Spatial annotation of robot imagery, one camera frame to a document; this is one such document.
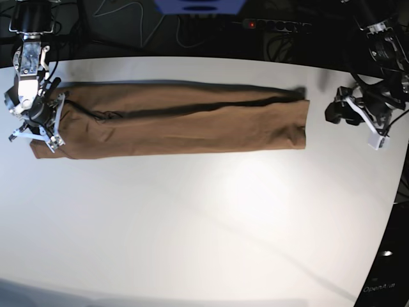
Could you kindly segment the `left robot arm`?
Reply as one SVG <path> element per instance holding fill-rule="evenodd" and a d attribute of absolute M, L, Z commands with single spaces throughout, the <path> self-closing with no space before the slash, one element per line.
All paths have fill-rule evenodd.
<path fill-rule="evenodd" d="M 367 123 L 380 136 L 388 136 L 395 124 L 393 110 L 408 114 L 408 40 L 398 21 L 394 1 L 343 1 L 356 28 L 347 36 L 343 60 L 355 81 L 351 88 L 341 86 L 325 110 L 327 122 L 358 126 Z M 381 81 L 365 82 L 353 67 L 351 41 L 363 33 L 374 64 L 382 71 Z"/>

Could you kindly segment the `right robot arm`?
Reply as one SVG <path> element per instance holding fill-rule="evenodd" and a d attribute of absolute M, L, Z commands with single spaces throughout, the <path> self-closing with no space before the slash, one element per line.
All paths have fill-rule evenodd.
<path fill-rule="evenodd" d="M 52 92 L 61 82 L 53 79 L 47 54 L 50 45 L 42 41 L 54 33 L 56 20 L 52 10 L 60 1 L 16 1 L 9 31 L 21 38 L 13 54 L 15 81 L 4 94 L 4 103 L 11 115 L 23 121 L 9 140 L 31 138 L 43 140 L 58 136 L 58 125 L 65 95 L 52 100 Z"/>

